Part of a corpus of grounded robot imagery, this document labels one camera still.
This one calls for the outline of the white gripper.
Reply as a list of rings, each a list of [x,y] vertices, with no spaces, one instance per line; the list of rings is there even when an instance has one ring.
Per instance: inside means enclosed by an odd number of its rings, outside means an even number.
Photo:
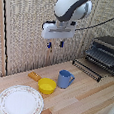
[[[54,21],[48,21],[45,22],[42,25],[42,32],[41,32],[41,36],[43,37],[43,39],[57,39],[57,38],[70,38],[73,37],[73,35],[75,34],[75,26],[73,25],[68,25],[67,27],[65,27],[64,25],[62,26],[58,26],[56,22]],[[63,48],[63,41],[61,41],[61,43],[59,44],[60,47]],[[51,48],[51,42],[47,43],[47,47]]]

